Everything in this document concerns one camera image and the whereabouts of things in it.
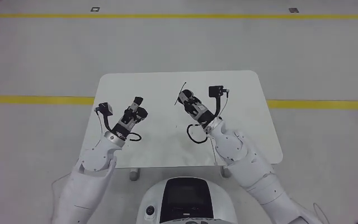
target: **yellow line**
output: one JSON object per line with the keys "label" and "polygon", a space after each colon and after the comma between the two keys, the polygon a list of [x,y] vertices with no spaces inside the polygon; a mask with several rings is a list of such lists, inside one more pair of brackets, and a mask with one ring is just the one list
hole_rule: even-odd
{"label": "yellow line", "polygon": [[358,14],[0,14],[0,18],[246,18],[261,20],[357,20]]}
{"label": "yellow line", "polygon": [[0,96],[0,104],[73,104],[92,105],[94,97],[74,96]]}
{"label": "yellow line", "polygon": [[[0,95],[0,104],[92,105],[94,97],[80,96],[7,96]],[[332,100],[267,100],[272,109],[338,109],[358,110],[358,101]]]}
{"label": "yellow line", "polygon": [[358,101],[267,100],[269,108],[358,110]]}

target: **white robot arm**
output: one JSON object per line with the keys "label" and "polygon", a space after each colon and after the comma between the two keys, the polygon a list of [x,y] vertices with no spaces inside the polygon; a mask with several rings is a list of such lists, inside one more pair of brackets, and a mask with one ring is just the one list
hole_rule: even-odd
{"label": "white robot arm", "polygon": [[245,134],[225,128],[225,121],[218,116],[220,97],[225,92],[228,97],[229,90],[223,89],[223,86],[209,87],[209,97],[216,98],[215,114],[190,90],[180,92],[178,101],[199,122],[205,133],[215,140],[215,149],[233,177],[260,203],[273,224],[322,224],[313,213],[288,197],[271,164]]}
{"label": "white robot arm", "polygon": [[[108,103],[102,103],[95,109],[101,112],[108,131],[101,137],[96,147],[80,155],[59,198],[53,219],[54,224],[87,223],[101,202],[116,166],[116,150],[121,150],[133,126],[144,120],[148,113],[139,107],[143,98],[136,97],[122,118],[109,127],[108,116],[113,113]],[[92,172],[107,170],[105,176],[92,176]]]}

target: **gray floor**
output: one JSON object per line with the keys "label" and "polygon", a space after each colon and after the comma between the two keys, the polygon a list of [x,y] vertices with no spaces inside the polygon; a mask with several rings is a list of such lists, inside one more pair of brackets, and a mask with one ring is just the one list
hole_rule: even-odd
{"label": "gray floor", "polygon": [[[356,13],[355,1],[0,1],[0,13]],[[103,74],[250,69],[267,99],[357,100],[356,20],[64,20],[0,18],[0,94],[94,96]],[[90,106],[0,104],[1,223],[49,223],[50,184],[78,158]],[[331,223],[358,221],[358,111],[271,110],[282,185]],[[270,223],[216,167],[117,169],[89,223],[134,223],[145,191],[177,175],[232,196],[243,224]],[[63,181],[55,186],[59,194]]]}

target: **white table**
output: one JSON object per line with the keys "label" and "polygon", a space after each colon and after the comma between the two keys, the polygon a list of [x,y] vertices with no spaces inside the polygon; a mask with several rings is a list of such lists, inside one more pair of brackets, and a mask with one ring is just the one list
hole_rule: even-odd
{"label": "white table", "polygon": [[[147,110],[148,117],[133,128],[133,132],[139,133],[143,139],[140,142],[127,141],[123,150],[115,153],[117,168],[215,165],[210,141],[203,144],[192,142],[186,134],[186,127],[195,121],[180,103],[174,106],[184,82],[187,82],[184,89],[191,90],[213,113],[215,99],[209,98],[208,87],[223,85],[230,89],[228,105],[221,115],[227,122],[227,127],[246,132],[255,140],[270,163],[281,162],[281,147],[256,73],[124,73],[106,74],[101,78],[93,105],[94,108],[101,102],[110,103],[114,115],[109,117],[109,122],[113,127],[134,97],[144,98],[141,107]],[[222,97],[222,105],[224,103],[225,96]],[[192,127],[191,130],[194,139],[205,138],[200,127]],[[92,111],[82,151],[93,147],[100,134],[98,117]],[[224,165],[217,154],[216,160],[218,165]]]}

